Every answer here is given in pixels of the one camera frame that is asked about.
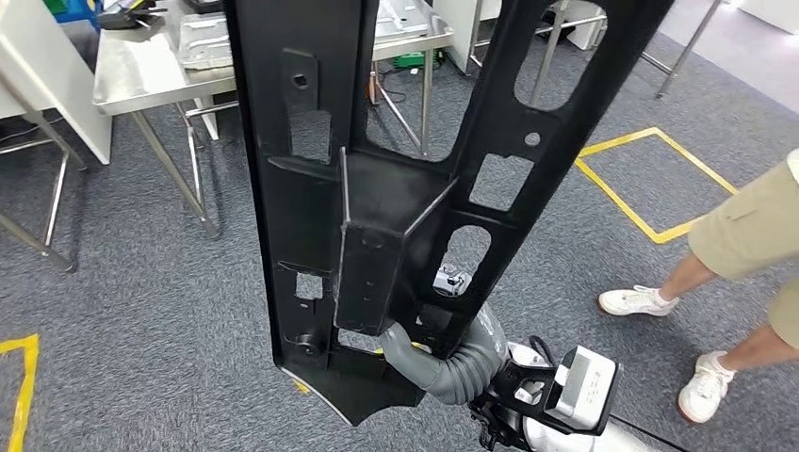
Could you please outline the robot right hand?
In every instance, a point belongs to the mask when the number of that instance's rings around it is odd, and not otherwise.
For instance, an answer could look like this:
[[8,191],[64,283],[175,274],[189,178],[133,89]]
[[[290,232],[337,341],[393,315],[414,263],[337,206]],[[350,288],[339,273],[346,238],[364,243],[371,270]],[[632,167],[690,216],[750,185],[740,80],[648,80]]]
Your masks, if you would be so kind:
[[[439,267],[433,279],[433,292],[445,298],[457,298],[471,283],[471,275],[456,266],[444,264]],[[448,404],[460,404],[457,395],[471,383],[472,378],[458,376],[453,358],[445,360],[434,357],[424,347],[415,345],[408,332],[399,322],[394,322],[383,332],[380,344],[386,360],[405,378],[423,391],[445,399]]]

